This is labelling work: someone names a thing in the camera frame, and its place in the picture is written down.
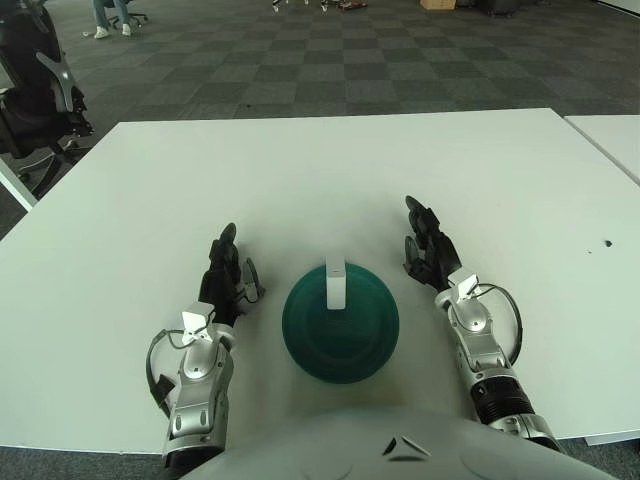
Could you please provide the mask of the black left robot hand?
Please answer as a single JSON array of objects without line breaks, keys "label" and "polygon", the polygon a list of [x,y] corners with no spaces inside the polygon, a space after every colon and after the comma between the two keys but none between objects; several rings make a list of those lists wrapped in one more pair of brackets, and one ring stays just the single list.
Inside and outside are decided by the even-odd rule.
[{"label": "black left robot hand", "polygon": [[213,306],[214,322],[229,327],[244,314],[245,303],[257,303],[266,292],[253,260],[247,257],[240,262],[236,233],[236,225],[231,222],[213,240],[210,265],[202,276],[198,295],[200,302]]}]

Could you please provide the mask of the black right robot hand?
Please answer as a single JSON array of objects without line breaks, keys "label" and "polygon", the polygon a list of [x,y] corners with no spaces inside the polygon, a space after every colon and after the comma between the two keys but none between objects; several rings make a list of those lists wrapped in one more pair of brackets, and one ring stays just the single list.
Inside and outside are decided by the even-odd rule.
[{"label": "black right robot hand", "polygon": [[440,221],[431,208],[407,195],[408,219],[414,235],[404,240],[406,273],[423,285],[441,292],[449,288],[448,277],[461,268],[451,239],[440,229]]}]

